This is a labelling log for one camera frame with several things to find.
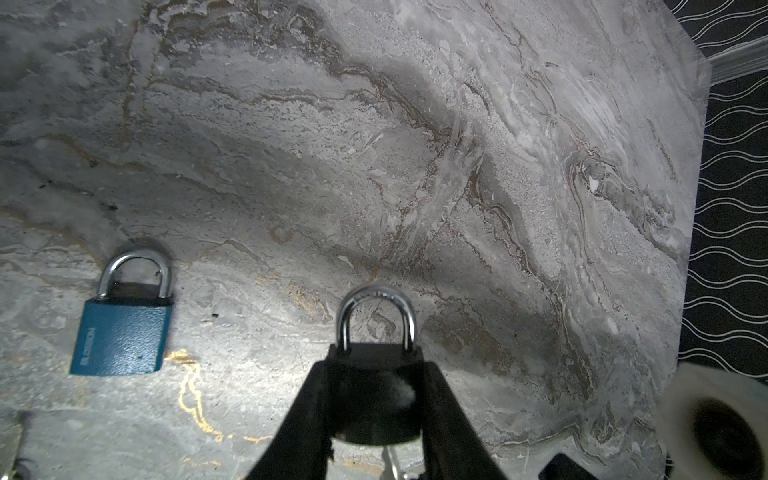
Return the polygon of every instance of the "dark round hole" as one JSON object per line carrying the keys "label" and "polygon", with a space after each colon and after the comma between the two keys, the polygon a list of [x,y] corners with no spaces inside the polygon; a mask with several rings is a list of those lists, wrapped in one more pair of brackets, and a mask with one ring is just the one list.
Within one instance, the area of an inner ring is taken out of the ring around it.
{"label": "dark round hole", "polygon": [[738,480],[763,477],[763,453],[754,432],[720,400],[708,399],[698,405],[694,437],[704,456],[723,475]]}

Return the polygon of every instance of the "black padlock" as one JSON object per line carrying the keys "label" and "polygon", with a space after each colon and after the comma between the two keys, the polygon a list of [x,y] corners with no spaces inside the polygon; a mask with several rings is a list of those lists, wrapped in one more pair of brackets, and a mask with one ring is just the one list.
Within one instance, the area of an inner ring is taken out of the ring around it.
{"label": "black padlock", "polygon": [[[351,343],[349,318],[372,298],[394,303],[402,315],[402,345]],[[371,284],[350,292],[336,314],[336,345],[328,366],[330,435],[360,445],[391,445],[421,434],[422,350],[408,297],[392,286]]]}

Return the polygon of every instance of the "padlock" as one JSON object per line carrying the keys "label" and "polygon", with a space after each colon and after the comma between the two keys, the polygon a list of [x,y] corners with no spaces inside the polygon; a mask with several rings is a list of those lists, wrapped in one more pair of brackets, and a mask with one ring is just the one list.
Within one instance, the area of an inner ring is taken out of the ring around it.
{"label": "padlock", "polygon": [[[109,296],[115,272],[134,258],[151,260],[160,268],[156,298]],[[129,250],[110,260],[96,297],[85,303],[70,374],[121,376],[158,371],[173,309],[170,280],[170,261],[154,250]]]}
{"label": "padlock", "polygon": [[[397,306],[402,345],[349,341],[352,311],[372,298]],[[330,435],[360,445],[390,445],[419,437],[424,357],[415,340],[413,307],[399,289],[372,284],[344,298],[336,314],[336,345],[330,346],[326,358]]]}

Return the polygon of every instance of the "padlock body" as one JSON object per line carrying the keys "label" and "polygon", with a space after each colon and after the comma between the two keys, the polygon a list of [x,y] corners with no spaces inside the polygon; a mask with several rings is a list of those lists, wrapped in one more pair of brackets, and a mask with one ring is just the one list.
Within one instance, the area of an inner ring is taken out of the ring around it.
{"label": "padlock body", "polygon": [[87,301],[69,372],[122,376],[158,371],[172,309],[168,299]]}
{"label": "padlock body", "polygon": [[326,358],[332,436],[359,445],[390,445],[421,434],[421,349],[353,343]]}

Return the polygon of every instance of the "black padlock body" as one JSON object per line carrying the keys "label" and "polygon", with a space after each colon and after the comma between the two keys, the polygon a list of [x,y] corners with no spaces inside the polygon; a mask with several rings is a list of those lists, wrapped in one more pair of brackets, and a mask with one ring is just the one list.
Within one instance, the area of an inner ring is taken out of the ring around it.
{"label": "black padlock body", "polygon": [[421,435],[422,368],[419,347],[350,343],[331,345],[326,364],[329,430],[359,445],[391,445]]}

